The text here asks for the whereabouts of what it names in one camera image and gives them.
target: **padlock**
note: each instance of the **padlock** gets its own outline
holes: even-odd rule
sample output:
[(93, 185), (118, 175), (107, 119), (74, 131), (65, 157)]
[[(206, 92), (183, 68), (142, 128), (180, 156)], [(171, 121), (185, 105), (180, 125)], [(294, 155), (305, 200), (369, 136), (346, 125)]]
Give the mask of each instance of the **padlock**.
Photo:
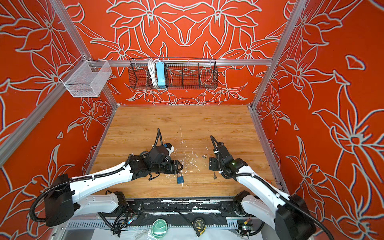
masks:
[(180, 183), (184, 183), (183, 174), (181, 172), (177, 174), (177, 184), (180, 184)]

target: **coiled white cable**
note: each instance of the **coiled white cable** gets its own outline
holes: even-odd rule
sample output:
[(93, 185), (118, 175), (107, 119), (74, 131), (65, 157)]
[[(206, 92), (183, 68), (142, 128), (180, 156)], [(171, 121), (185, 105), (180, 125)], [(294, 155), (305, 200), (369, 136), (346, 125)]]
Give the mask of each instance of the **coiled white cable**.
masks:
[(151, 75), (153, 86), (157, 86), (157, 79), (156, 79), (156, 75), (155, 75), (155, 72), (156, 72), (155, 61), (161, 62), (159, 59), (148, 60), (148, 71), (149, 71), (149, 74)]

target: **green lid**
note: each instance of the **green lid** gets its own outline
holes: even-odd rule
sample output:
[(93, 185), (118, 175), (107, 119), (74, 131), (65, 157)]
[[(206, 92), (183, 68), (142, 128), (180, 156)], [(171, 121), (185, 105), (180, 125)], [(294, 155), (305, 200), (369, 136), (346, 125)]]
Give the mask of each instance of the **green lid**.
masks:
[(164, 219), (157, 219), (152, 224), (152, 235), (155, 238), (162, 238), (167, 233), (168, 226), (167, 222)]

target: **red floral wall panel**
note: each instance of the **red floral wall panel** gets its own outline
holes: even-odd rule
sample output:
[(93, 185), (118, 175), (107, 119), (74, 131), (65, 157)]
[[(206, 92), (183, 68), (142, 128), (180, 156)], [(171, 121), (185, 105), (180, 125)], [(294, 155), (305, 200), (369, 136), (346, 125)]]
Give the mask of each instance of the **red floral wall panel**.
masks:
[(80, 56), (49, 1), (0, 1), (0, 145)]
[(289, 192), (335, 239), (384, 236), (383, 22), (382, 1), (309, 0), (257, 106)]
[[(181, 56), (271, 58), (294, 1), (93, 1), (64, 5), (94, 59)], [(247, 104), (266, 66), (219, 68), (216, 90), (133, 90), (127, 68), (108, 86), (118, 103)]]
[[(66, 92), (1, 167), (0, 239), (48, 239), (45, 223), (30, 220), (34, 199), (61, 174), (85, 174), (112, 107), (99, 98)], [(44, 216), (44, 204), (36, 208)]]

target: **wood grain surface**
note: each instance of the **wood grain surface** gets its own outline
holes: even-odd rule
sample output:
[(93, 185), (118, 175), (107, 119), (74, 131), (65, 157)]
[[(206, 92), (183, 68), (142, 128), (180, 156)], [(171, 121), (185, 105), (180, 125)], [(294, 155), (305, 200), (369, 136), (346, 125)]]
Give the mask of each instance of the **wood grain surface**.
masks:
[(97, 155), (91, 173), (125, 161), (130, 153), (149, 151), (160, 128), (163, 142), (175, 147), (171, 157), (183, 165), (184, 184), (176, 176), (161, 174), (117, 184), (127, 198), (234, 196), (247, 190), (242, 184), (208, 170), (214, 157), (210, 135), (223, 142), (233, 157), (241, 158), (264, 179), (274, 178), (247, 106), (153, 106), (119, 107)]

